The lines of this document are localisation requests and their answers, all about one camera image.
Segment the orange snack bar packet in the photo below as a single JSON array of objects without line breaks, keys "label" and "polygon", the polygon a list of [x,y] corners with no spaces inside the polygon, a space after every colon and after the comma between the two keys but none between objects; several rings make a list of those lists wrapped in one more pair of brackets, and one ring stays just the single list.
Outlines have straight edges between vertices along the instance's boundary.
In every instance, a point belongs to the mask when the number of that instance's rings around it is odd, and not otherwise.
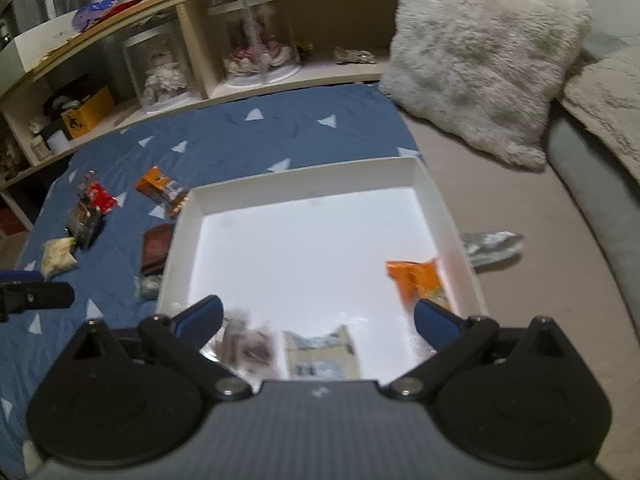
[{"label": "orange snack bar packet", "polygon": [[402,306],[408,313],[412,313],[416,304],[423,299],[450,311],[436,259],[427,262],[387,261],[386,271],[394,281]]}]

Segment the beige white snack packet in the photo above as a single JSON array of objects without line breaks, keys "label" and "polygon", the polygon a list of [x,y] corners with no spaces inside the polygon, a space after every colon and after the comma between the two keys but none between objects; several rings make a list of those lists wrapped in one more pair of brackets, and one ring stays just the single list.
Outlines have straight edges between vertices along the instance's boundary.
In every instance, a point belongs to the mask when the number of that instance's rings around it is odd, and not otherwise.
[{"label": "beige white snack packet", "polygon": [[292,380],[351,382],[361,378],[360,362],[346,325],[323,336],[285,332],[284,348]]}]

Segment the silver white snack bag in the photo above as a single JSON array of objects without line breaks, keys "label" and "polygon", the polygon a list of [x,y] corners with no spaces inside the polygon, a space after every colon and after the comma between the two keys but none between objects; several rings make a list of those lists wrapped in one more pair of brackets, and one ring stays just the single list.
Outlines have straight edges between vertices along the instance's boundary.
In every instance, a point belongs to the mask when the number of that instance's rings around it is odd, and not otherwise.
[{"label": "silver white snack bag", "polygon": [[265,380],[280,377],[273,332],[267,325],[253,326],[250,312],[244,309],[224,314],[221,329],[201,348],[201,354],[228,368],[254,389]]}]

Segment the cream snack pouch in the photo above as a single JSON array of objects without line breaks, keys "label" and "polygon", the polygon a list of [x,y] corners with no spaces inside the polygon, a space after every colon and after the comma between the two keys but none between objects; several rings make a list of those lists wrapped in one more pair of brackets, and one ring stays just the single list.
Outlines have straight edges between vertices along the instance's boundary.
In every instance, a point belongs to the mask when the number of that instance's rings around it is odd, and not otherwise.
[{"label": "cream snack pouch", "polygon": [[74,257],[76,240],[73,237],[55,238],[43,244],[40,272],[46,280],[74,270],[78,265]]}]

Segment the clear green round snack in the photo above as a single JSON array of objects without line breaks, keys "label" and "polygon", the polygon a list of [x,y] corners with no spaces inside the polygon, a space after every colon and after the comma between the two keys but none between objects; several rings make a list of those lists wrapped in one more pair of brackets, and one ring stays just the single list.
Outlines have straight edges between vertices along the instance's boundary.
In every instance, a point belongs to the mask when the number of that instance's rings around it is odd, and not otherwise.
[{"label": "clear green round snack", "polygon": [[134,293],[139,301],[157,300],[162,286],[163,275],[138,275],[134,278]]}]

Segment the clear dark snack packet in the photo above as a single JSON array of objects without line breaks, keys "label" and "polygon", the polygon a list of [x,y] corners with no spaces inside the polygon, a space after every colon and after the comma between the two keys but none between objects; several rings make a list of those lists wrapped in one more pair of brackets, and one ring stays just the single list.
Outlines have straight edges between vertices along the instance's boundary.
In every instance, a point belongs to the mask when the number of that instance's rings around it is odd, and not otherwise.
[{"label": "clear dark snack packet", "polygon": [[67,216],[65,231],[76,240],[79,249],[87,250],[102,232],[104,224],[105,216],[97,206],[78,200]]}]

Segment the silver foil wrapper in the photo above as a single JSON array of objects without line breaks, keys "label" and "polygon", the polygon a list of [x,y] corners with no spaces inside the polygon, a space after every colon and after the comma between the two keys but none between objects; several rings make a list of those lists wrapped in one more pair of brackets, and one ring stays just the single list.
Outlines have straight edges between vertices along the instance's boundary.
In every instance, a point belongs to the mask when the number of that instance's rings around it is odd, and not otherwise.
[{"label": "silver foil wrapper", "polygon": [[524,236],[510,231],[462,233],[461,240],[474,269],[518,258],[524,245]]}]

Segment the brown square snack packet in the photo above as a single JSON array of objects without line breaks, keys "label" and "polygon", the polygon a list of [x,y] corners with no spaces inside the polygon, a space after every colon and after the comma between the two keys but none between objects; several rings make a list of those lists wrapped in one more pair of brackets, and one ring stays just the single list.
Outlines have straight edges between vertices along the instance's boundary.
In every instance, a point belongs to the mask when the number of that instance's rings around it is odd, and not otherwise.
[{"label": "brown square snack packet", "polygon": [[168,257],[175,226],[164,223],[143,235],[140,273],[143,276],[162,273]]}]

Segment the blue triangle pattern bedsheet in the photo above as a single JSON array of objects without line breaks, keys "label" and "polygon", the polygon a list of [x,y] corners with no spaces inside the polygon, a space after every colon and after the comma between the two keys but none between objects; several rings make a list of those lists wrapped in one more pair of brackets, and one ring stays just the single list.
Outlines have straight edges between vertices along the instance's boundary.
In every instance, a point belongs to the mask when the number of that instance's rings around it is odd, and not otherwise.
[{"label": "blue triangle pattern bedsheet", "polygon": [[27,404],[87,318],[131,327],[154,312],[137,297],[144,233],[160,224],[136,189],[152,167],[186,188],[264,174],[279,162],[302,168],[392,156],[418,147],[396,106],[368,84],[287,91],[189,110],[102,136],[81,148],[52,182],[18,267],[38,270],[43,246],[64,234],[80,182],[94,172],[116,198],[103,231],[63,275],[75,292],[65,310],[25,312],[1,326],[1,472],[25,477]]}]

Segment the red snack packet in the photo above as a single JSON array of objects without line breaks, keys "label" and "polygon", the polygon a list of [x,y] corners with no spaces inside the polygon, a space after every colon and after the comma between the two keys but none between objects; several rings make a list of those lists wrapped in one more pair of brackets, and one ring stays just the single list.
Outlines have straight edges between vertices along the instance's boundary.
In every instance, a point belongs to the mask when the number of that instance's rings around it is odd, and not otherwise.
[{"label": "red snack packet", "polygon": [[96,182],[90,182],[85,186],[84,199],[101,214],[109,214],[117,206],[115,197]]}]

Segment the white cup on shelf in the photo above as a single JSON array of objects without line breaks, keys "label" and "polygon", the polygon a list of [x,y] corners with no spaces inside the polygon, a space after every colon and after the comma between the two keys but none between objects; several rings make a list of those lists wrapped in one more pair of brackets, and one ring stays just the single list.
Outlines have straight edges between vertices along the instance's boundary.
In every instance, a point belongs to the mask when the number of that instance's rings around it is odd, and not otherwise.
[{"label": "white cup on shelf", "polygon": [[70,140],[66,138],[65,133],[61,129],[58,129],[48,136],[47,146],[53,154],[59,155],[70,148]]}]

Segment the white box on shelf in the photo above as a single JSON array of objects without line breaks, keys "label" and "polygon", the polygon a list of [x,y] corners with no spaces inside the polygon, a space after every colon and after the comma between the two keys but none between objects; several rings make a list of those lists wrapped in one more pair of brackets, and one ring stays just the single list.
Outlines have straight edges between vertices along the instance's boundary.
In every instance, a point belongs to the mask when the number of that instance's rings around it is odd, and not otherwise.
[{"label": "white box on shelf", "polygon": [[15,37],[0,53],[0,91],[6,93],[49,53],[77,35],[76,12],[63,14]]}]

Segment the white doll glass dome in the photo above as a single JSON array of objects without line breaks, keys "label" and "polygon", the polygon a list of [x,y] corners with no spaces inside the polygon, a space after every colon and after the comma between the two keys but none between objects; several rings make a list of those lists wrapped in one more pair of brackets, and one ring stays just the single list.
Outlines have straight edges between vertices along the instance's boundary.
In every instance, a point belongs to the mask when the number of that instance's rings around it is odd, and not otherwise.
[{"label": "white doll glass dome", "polygon": [[160,114],[194,99],[192,70],[175,21],[138,32],[124,41],[122,50],[145,114]]}]

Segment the beige fluffy blanket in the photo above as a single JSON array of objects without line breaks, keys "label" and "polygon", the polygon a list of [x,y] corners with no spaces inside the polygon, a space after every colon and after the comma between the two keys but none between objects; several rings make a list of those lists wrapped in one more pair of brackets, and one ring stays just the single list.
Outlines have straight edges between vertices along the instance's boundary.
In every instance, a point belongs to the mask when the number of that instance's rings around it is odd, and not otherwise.
[{"label": "beige fluffy blanket", "polygon": [[564,84],[561,104],[639,181],[639,47],[584,66]]}]

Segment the wooden headboard shelf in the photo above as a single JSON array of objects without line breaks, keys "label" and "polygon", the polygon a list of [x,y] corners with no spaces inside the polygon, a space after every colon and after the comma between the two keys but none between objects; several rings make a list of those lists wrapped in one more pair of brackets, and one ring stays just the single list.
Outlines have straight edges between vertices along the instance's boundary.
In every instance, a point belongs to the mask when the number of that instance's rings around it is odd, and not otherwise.
[{"label": "wooden headboard shelf", "polygon": [[249,96],[380,79],[397,0],[141,0],[27,66],[1,55],[1,118],[24,165],[2,200],[83,146],[155,117]]}]

